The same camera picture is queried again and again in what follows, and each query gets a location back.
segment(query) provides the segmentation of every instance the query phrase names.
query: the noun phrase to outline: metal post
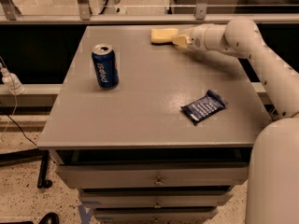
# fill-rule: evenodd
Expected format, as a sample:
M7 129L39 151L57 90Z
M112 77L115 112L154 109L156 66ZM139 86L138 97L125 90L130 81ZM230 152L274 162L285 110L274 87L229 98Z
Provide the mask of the metal post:
M0 3L8 20L15 21L18 18L18 15L21 14L12 0L0 0Z
M77 0L80 17L82 20L89 20L92 14L89 0Z
M206 17L208 0L196 0L195 18L203 20Z

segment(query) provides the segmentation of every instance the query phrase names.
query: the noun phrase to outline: white robotic arm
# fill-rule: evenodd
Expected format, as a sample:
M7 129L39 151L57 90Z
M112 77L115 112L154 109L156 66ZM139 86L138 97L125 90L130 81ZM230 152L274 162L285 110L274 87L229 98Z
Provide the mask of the white robotic arm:
M299 76L264 43L254 21L152 30L153 43L173 42L248 59L281 118L256 139L249 164L246 224L299 223Z

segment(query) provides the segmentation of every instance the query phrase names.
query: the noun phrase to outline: floor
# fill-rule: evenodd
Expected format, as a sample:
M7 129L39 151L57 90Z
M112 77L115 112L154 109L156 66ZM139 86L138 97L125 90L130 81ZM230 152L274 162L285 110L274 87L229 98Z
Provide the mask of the floor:
M62 1L65 5L68 5L64 11L59 7L49 9L53 4L59 6ZM43 14L45 9L47 14L78 13L70 6L74 3L74 0L15 0L15 2L17 5L20 3L22 12L28 15ZM128 14L131 15L164 14L163 5L167 2L167 0L121 0L120 6L133 5L127 9ZM34 142L37 142L38 136L43 129L42 126L35 127L39 119L39 116L25 116L20 122L26 135ZM6 123L7 118L0 116L0 153L35 147L14 124L10 124L10 128L3 133ZM78 192L75 189L69 189L55 174L57 165L52 160L50 160L47 179L53 182L53 186L49 189L38 189L36 187L39 166L40 161L37 160L0 167L0 223L31 220L37 224L48 212L55 212L59 215L63 224L87 224L86 221L82 222L78 210L81 205ZM205 224L242 224L245 222L247 183L234 187L232 193L234 194L233 198L223 207L219 207L219 213L213 219L205 221ZM97 223L97 221L92 217L90 223ZM168 223L178 224L171 220ZM202 222L197 221L180 223L202 224Z

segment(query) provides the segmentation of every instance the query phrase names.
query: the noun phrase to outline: drawer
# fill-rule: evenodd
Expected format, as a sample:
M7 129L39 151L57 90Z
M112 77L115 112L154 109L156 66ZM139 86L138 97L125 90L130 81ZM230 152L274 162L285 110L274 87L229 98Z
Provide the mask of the drawer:
M178 209L101 209L93 216L98 221L168 221L168 220L206 220L217 214L215 208L178 208Z
M80 199L88 208L165 208L224 205L232 194L229 191L169 189L110 189L81 192Z
M71 189L234 186L247 179L248 167L196 164L60 166L57 174Z

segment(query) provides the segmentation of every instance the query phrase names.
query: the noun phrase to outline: black stand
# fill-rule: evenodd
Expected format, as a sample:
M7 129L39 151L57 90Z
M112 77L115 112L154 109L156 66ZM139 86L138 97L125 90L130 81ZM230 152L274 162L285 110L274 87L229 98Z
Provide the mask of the black stand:
M50 180L46 180L46 173L48 169L49 152L42 151L37 148L18 151L13 153L0 154L0 166L13 165L20 162L28 162L32 159L42 157L40 164L40 171L37 180L37 187L39 189L48 189L52 186Z

